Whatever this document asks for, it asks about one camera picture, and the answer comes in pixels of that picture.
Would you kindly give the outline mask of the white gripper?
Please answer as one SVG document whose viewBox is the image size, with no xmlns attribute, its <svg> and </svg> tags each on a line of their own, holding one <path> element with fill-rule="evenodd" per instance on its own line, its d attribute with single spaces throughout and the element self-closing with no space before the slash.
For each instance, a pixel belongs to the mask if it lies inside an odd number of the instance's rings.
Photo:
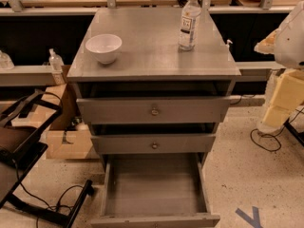
<svg viewBox="0 0 304 228">
<path fill-rule="evenodd" d="M 304 103 L 304 1 L 300 1 L 288 16 L 262 41 L 254 51 L 275 53 L 275 60 L 290 69 L 276 80 L 275 92 L 262 122 L 269 127 L 281 127 Z"/>
</svg>

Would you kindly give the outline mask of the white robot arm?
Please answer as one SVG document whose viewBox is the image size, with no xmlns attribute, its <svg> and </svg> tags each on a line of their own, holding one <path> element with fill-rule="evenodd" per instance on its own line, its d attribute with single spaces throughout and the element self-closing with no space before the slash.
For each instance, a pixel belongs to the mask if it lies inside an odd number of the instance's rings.
<svg viewBox="0 0 304 228">
<path fill-rule="evenodd" d="M 272 133 L 282 127 L 304 102 L 304 1 L 300 1 L 277 29 L 255 45 L 255 51 L 273 54 L 286 67 L 266 88 L 263 116 L 257 129 Z"/>
</svg>

